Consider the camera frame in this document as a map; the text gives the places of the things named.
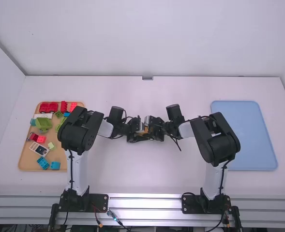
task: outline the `lego brick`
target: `lego brick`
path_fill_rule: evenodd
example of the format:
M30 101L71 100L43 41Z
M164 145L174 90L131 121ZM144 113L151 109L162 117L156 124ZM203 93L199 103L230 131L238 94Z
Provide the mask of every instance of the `lego brick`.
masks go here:
M37 138L37 142L40 144L44 144L45 140L46 140L45 136L38 136L38 138Z
M53 101L49 105L49 112L50 113L55 113L55 112L57 112L58 108L59 108L59 104L57 102Z
M67 102L65 101L60 102L60 111L62 114L67 112Z
M69 112L71 113L75 109L76 106L77 106L77 103L76 102L72 102L70 104Z
M43 157L40 157L38 160L37 160L37 163L41 166L41 168L43 169L43 170L46 170L49 166L50 166L50 164L46 161L46 159L45 158L43 158Z
M65 121L66 119L67 119L66 117L63 117L63 118L60 120L60 124L58 124L58 125L55 127L55 132L56 132L56 133L59 132L60 126L64 123L64 121Z
M31 132L30 133L30 137L29 137L29 140L33 140L33 141L37 141L39 135L38 134L35 134L34 132Z
M31 124L33 127L35 127L35 126L36 126L36 120L32 118L32 119L30 120L30 124Z
M35 114L34 115L34 119L39 118L39 117L43 117L43 118L49 118L52 119L53 114L52 113L47 113L47 114Z
M56 116L57 118L61 118L61 117L63 116L63 114L61 113L61 111L57 111L57 112L55 112L54 114L55 114L55 116Z
M42 130L43 132L47 129L51 129L52 128L52 122L50 119L48 118L37 118L36 119L36 127L40 130Z
M64 117L64 118L62 118L61 120L60 120L60 124L63 124L64 123L64 121L66 121L66 117Z
M60 169L60 162L52 162L51 163L52 170L59 170Z
M31 145L30 145L30 150L32 150L33 152L37 153L39 156L41 157L45 157L48 153L49 153L49 149L47 149L46 147L36 143L36 142L33 142Z
M52 142L48 143L47 146L49 147L51 151L55 150L56 148Z
M43 102L40 104L39 113L48 113L49 111L49 103Z

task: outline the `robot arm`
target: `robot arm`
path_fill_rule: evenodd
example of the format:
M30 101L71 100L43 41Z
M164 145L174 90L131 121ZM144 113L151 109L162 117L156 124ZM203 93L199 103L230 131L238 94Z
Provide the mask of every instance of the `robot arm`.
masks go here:
M202 190L209 200L225 193L223 169L240 151L240 142L220 112L198 117L179 125L181 138L195 137L202 158L207 163Z

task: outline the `green lego brick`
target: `green lego brick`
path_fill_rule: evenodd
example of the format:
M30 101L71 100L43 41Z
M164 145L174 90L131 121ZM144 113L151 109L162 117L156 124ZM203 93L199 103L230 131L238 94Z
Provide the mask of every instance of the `green lego brick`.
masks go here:
M57 112L55 112L54 114L55 114L55 116L56 116L57 118L61 118L61 117L63 116L63 114L61 113L61 111L57 111Z
M58 124L58 125L55 127L55 132L56 132L56 133L59 132L60 126L61 126L61 124Z
M48 143L47 146L49 147L49 149L50 149L51 151L54 151L55 148L56 148L52 142Z
M48 118L36 118L36 127L42 131L52 128L52 122Z
M62 118L60 124L63 124L66 119L67 119L66 117Z
M60 124L58 124L58 125L55 127L55 132L56 132L56 133L59 132L60 126L64 123L64 121L65 121L66 119L67 119L66 117L63 117L63 118L60 120Z

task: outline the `black cable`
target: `black cable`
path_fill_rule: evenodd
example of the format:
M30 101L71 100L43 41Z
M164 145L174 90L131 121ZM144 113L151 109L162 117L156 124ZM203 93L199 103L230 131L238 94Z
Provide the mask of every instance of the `black cable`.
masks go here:
M172 139L172 141L175 142L175 144L177 145L177 147L179 148L179 150L182 151L181 148L180 148L180 146L179 146L179 144L178 144L178 139L177 139L175 136L169 134L169 133L163 128L163 126L157 125L157 124L154 124L154 125L157 126L157 127L162 128L162 131L164 131L164 132L166 133L166 135L168 135L168 136Z
M11 226L11 227L7 228L4 232L8 232L10 229L13 229L13 228L14 228L14 226L15 226L15 225L13 225L13 226Z
M222 189L223 189L223 181L224 181L224 171L227 168L228 163L231 162L231 160L227 161L224 166L222 167L222 178L221 178L221 185L219 187L220 189L220 195L222 194Z
M66 213L66 218L65 218L65 221L64 221L64 224L66 224L67 222L67 219L68 219L68 214L69 214L69 208L70 208L70 194L73 190L73 184L74 184L74 181L73 181L73 154L71 152L70 149L68 149L69 153L70 153L70 192L69 192L69 195L68 195L68 208L67 208L67 213Z
M127 113L126 113L126 110L124 110L124 112L125 112L125 118L127 118Z
M115 137L115 138L112 138L112 139L119 139L121 137L123 137L123 135L120 135L119 137Z
M213 227L212 229L210 229L208 231L205 231L205 232L210 232L210 231L213 231L214 229L218 228L219 225L222 223L223 217L224 217L224 211L223 211L223 213L221 215L221 219L220 219L219 223L215 227Z

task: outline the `white table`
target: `white table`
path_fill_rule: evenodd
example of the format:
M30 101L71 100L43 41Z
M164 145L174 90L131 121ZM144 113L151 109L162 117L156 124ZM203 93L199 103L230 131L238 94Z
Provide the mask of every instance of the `white table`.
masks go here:
M167 120L165 107L174 103L190 119L209 115L214 100L256 101L279 167L274 172L229 172L226 191L240 207L244 227L285 227L285 212L279 214L285 210L285 90L274 77L154 77L153 81L138 76L26 78L0 144L0 196L7 196L0 197L0 223L15 222L10 218L16 214L23 223L47 223L50 206L59 201L64 189L66 173L22 172L17 167L36 105L51 100L82 101L88 109L105 115L116 105L128 116L153 115L163 120ZM97 137L88 159L90 191L114 196L109 206L124 224L215 225L218 215L183 215L180 211L178 197L186 191L199 193L206 168L194 139L181 140L180 146L182 152L169 138L163 143L129 144L122 138ZM25 208L17 210L16 206ZM59 215L61 222L64 215ZM94 215L70 214L68 223L96 224L89 218ZM104 222L113 223L108 218Z

